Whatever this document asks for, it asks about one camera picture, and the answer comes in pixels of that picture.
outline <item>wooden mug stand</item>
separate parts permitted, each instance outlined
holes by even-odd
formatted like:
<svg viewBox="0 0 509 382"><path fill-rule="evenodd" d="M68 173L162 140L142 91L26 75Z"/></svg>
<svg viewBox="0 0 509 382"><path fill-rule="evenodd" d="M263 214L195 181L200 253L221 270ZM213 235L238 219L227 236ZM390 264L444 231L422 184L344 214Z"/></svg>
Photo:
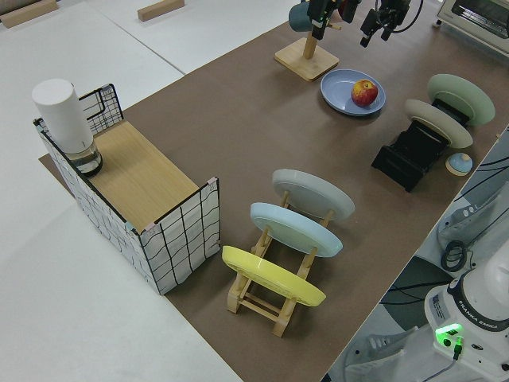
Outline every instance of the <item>wooden mug stand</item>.
<svg viewBox="0 0 509 382"><path fill-rule="evenodd" d="M286 209L289 207L288 199L289 192L285 191L280 204L281 207ZM320 224L323 227L327 227L328 222L332 219L333 214L334 212L331 210L328 215L321 220ZM272 238L268 235L268 228L265 228L256 245L251 248L251 253L263 258L269 249L271 242ZM313 265L316 253L317 249L314 248L309 254L304 256L301 266L297 272L297 276L301 279L306 280L308 277L308 273L311 269L311 266ZM255 311L256 313L269 318L270 320L274 321L272 333L278 337L281 337L286 327L288 326L289 320L293 314L293 310L297 305L296 299L287 298L283 303L283 306L281 308L277 308L276 306L250 293L248 291L250 285L251 280L238 272L233 285L228 291L228 310L230 310L232 313L237 313L239 307L243 305Z"/></svg>
<svg viewBox="0 0 509 382"><path fill-rule="evenodd" d="M274 58L306 81L316 80L340 63L336 56L317 46L317 39L311 32L308 32L307 38L276 52Z"/></svg>

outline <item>yellow plate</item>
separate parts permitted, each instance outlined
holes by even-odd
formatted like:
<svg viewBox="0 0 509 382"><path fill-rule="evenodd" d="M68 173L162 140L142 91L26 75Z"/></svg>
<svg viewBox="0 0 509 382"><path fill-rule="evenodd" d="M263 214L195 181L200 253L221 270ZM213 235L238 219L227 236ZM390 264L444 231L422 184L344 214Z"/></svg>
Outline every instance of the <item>yellow plate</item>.
<svg viewBox="0 0 509 382"><path fill-rule="evenodd" d="M223 247L223 261L234 271L240 272L286 298L295 299L307 306L318 306L325 294L313 284L284 268L234 247Z"/></svg>

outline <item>green light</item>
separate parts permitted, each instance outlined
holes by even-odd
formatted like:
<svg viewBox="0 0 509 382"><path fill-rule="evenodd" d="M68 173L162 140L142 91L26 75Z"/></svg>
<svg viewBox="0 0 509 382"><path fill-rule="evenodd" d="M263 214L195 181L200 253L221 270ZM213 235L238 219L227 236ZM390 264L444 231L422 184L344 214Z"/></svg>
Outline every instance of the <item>green light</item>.
<svg viewBox="0 0 509 382"><path fill-rule="evenodd" d="M459 331L460 329L462 329L460 324L451 324L451 325L444 326L443 328L436 329L435 333L443 334L443 333L450 332L452 330Z"/></svg>
<svg viewBox="0 0 509 382"><path fill-rule="evenodd" d="M437 337L437 341L441 345L445 345L444 340L448 340L448 336L453 336L454 334L457 334L463 329L463 327L460 324L451 324L444 326L442 328L438 328L435 330L435 336Z"/></svg>

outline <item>small bowl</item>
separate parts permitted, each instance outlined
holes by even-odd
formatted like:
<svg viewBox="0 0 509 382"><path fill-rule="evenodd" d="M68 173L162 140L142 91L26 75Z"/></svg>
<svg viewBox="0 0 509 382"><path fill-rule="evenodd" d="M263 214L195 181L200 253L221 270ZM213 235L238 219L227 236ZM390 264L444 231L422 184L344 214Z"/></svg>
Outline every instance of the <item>small bowl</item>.
<svg viewBox="0 0 509 382"><path fill-rule="evenodd" d="M467 175L472 169L473 162L465 153L456 153L447 158L445 167L454 175L463 177Z"/></svg>

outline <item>black cable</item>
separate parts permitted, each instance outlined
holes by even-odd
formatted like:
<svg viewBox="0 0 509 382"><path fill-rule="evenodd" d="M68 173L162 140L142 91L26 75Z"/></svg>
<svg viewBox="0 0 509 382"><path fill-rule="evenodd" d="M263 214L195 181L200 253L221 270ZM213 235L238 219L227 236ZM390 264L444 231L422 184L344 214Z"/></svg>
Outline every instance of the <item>black cable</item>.
<svg viewBox="0 0 509 382"><path fill-rule="evenodd" d="M474 186L470 187L470 189L468 189L467 191L465 191L464 193L462 193L459 197L457 197L456 199L454 199L454 201L458 201L458 200L460 200L460 199L461 199L462 197L464 197L467 193L469 193L470 191L473 191L473 190L474 190L474 188L476 188L476 187L478 187L478 186L482 185L482 184L483 184L483 183L485 183L486 181L490 180L492 177L497 176L499 173L501 173L502 171L507 170L507 169L509 169L509 166L508 166L508 167L504 167L503 169L501 169L501 170L497 171L496 173L494 173L494 174L490 175L489 177L485 178L484 180L480 181L480 182L479 182L479 183L477 183L476 185L474 185Z"/></svg>
<svg viewBox="0 0 509 382"><path fill-rule="evenodd" d="M393 290L394 292L399 292L399 293L402 293L404 294L405 296L408 296L408 297L411 297L411 298L415 298L415 299L422 299L422 297L418 297L418 296L414 296L413 294L410 294L410 293L406 293L404 290L401 290L399 289L396 284L392 284L392 286L396 289L396 290Z"/></svg>
<svg viewBox="0 0 509 382"><path fill-rule="evenodd" d="M389 292L396 292L399 290L406 290L406 289L414 289L414 288L420 288L420 287L433 287L435 285L444 285L449 284L451 280L446 281L434 281L432 283L419 283L419 284L413 284L408 286L399 286L398 289L389 289Z"/></svg>
<svg viewBox="0 0 509 382"><path fill-rule="evenodd" d="M507 159L509 159L509 157L505 157L505 158L502 158L502 159L499 159L499 160L496 160L496 161L493 161L493 162L488 162L488 163L481 163L479 165L479 167L484 167L484 166L489 166L489 165L495 165L497 163L501 163L503 161L506 161Z"/></svg>
<svg viewBox="0 0 509 382"><path fill-rule="evenodd" d="M440 257L440 265L448 272L458 272L467 262L467 246L459 240L453 240L447 244Z"/></svg>
<svg viewBox="0 0 509 382"><path fill-rule="evenodd" d="M390 32L390 33L401 33L401 32L405 32L406 30L410 29L410 27L417 21L419 15L421 14L421 10L422 10L422 5L424 4L424 0L421 0L421 3L419 4L419 9L417 11L417 14L415 15L414 17L414 20L412 20L412 22L407 25L405 28L403 29L400 29L400 30L395 30L395 29L391 29L391 28L387 28L383 23L382 21L380 20L380 15L379 15L379 0L375 0L375 14L376 14L376 20L379 22L380 26L382 26L383 30L387 31L387 32Z"/></svg>
<svg viewBox="0 0 509 382"><path fill-rule="evenodd" d="M410 305L410 304L414 304L416 302L422 302L424 301L424 298L420 298L418 300L413 300L413 301L407 301L407 302L385 302L385 301L381 301L379 302L380 305Z"/></svg>
<svg viewBox="0 0 509 382"><path fill-rule="evenodd" d="M481 237L494 223L497 222L498 219L500 219L507 211L509 211L509 207L504 209L490 224L488 224L486 227L483 228L481 232L479 232L473 239L471 239L468 243L463 243L459 240L453 240L447 244L447 247L445 248L444 252L442 253L442 256L440 258L440 265L442 268L444 268L446 271L449 272L457 272L461 268L464 267L464 265L467 262L468 253L470 252L470 269L472 269L472 258L474 256L474 252L470 249L471 246L476 242L476 240Z"/></svg>
<svg viewBox="0 0 509 382"><path fill-rule="evenodd" d="M477 170L477 171L487 172L487 171L505 170L507 167L509 167L509 166L496 167L494 169L482 169L482 170Z"/></svg>

